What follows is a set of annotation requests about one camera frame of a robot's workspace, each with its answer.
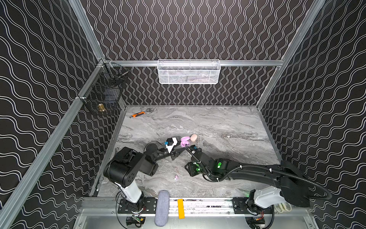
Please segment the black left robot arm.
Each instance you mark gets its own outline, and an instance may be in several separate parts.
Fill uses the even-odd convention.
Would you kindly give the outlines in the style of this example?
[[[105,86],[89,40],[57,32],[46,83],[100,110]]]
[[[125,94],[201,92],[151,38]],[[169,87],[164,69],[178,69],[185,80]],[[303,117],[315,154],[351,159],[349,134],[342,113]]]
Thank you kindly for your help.
[[[135,182],[138,172],[153,176],[159,167],[157,164],[159,160],[168,157],[175,160],[185,151],[180,142],[176,144],[172,142],[171,146],[169,144],[169,141],[164,143],[153,141],[145,146],[142,153],[124,147],[107,163],[104,177],[118,187],[129,203],[140,203],[143,193]]]

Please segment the purple earbud charging case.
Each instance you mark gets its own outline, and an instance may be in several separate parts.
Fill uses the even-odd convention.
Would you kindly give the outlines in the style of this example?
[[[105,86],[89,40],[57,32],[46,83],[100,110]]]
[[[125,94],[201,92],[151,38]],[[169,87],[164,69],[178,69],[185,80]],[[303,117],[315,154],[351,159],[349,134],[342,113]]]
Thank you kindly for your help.
[[[190,137],[189,136],[182,137],[180,141],[181,141],[181,143],[180,143],[181,147],[184,148],[184,147],[190,146]]]

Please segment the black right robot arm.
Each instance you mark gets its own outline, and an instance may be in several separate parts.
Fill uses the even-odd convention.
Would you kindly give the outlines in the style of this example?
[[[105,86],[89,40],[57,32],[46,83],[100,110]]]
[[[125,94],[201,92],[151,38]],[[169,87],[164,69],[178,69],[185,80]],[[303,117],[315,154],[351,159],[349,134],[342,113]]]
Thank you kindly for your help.
[[[248,180],[267,184],[280,189],[286,202],[302,208],[310,206],[309,184],[305,182],[305,175],[287,161],[281,161],[279,165],[255,165],[227,158],[213,159],[197,151],[185,169],[190,176],[202,174],[210,182]]]

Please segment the pink earbud charging case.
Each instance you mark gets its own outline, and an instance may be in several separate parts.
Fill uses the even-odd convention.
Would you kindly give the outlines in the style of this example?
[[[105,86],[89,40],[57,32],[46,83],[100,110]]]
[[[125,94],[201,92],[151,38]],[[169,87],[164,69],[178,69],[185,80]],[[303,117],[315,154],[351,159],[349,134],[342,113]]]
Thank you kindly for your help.
[[[197,134],[192,134],[192,135],[190,136],[190,141],[192,141],[192,142],[196,142],[196,141],[197,141],[197,139],[198,139],[198,135],[197,135]]]

